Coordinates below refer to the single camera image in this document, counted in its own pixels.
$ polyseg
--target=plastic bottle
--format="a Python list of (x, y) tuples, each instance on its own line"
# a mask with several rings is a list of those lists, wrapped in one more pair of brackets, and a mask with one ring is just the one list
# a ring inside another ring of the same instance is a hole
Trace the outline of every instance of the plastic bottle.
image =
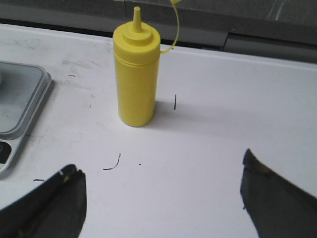
[[(175, 4), (171, 1), (176, 15)], [(179, 20), (177, 15), (178, 38)], [(170, 49), (160, 51), (160, 35), (152, 26), (141, 21), (140, 8), (134, 8), (133, 21), (113, 33), (118, 110), (121, 120), (130, 126), (143, 126), (154, 115), (159, 57)]]

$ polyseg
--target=black object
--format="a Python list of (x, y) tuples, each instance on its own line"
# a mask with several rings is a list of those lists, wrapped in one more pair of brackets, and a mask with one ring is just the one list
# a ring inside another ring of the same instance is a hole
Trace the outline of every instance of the black object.
[(86, 210), (85, 174), (67, 165), (0, 211), (0, 238), (77, 238)]
[(0, 141), (0, 164), (5, 164), (11, 154), (11, 146), (3, 141)]
[(260, 238), (317, 238), (317, 199), (263, 165), (248, 149), (241, 195)]

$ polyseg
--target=bottle tip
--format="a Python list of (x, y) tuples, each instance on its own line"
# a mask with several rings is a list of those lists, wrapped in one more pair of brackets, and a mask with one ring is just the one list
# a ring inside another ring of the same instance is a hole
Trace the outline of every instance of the bottle tip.
[(141, 10), (138, 6), (134, 7), (134, 15), (133, 15), (133, 31), (141, 32)]
[(182, 0), (170, 0), (172, 4), (177, 4), (178, 2), (182, 1)]

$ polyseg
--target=digital kitchen scale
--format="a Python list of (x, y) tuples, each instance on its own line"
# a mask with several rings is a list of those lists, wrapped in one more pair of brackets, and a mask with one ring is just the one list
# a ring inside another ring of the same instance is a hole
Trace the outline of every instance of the digital kitchen scale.
[(22, 147), (41, 105), (52, 89), (43, 68), (0, 61), (0, 175)]

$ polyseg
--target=white countertop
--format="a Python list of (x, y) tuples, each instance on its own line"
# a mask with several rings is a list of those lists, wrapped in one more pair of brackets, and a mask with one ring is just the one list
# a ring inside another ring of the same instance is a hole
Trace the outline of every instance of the white countertop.
[(81, 238), (256, 238), (240, 196), (247, 148), (317, 196), (315, 64), (176, 47), (161, 56), (154, 119), (132, 128), (117, 115), (112, 39), (0, 25), (0, 52), (55, 81), (0, 207), (74, 163)]

